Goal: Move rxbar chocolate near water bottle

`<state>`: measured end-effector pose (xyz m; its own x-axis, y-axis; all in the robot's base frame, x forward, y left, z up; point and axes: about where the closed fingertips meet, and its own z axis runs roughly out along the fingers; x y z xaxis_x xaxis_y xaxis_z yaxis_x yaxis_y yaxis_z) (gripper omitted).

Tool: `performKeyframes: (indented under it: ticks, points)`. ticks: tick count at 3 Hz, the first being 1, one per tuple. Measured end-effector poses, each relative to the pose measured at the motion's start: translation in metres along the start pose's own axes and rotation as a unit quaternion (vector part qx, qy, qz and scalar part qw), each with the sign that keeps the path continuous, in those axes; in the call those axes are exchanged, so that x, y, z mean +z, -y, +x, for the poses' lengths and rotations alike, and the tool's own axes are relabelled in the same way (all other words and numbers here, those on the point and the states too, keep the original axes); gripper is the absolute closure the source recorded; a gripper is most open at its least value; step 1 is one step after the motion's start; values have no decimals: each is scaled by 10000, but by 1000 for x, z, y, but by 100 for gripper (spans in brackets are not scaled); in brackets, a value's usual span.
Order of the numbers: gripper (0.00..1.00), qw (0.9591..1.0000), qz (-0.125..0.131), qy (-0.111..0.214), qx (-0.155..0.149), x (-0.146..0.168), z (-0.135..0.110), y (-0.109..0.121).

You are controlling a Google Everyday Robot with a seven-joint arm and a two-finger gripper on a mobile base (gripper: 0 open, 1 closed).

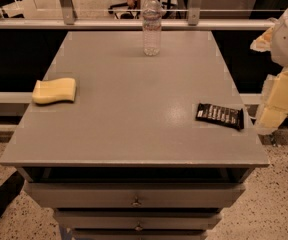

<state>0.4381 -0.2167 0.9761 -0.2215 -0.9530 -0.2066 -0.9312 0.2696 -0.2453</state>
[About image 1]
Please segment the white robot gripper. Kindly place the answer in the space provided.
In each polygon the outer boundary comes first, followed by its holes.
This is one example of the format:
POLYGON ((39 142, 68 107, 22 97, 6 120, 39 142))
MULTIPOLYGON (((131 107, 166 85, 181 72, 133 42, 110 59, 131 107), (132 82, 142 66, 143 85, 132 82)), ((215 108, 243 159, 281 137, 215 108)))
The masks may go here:
MULTIPOLYGON (((275 23, 252 41, 250 49, 257 52, 271 50, 272 61, 288 67, 288 8, 275 23)), ((255 129, 269 135, 278 129, 288 116, 288 68, 277 76, 268 75, 264 81, 261 102, 256 111, 255 129)))

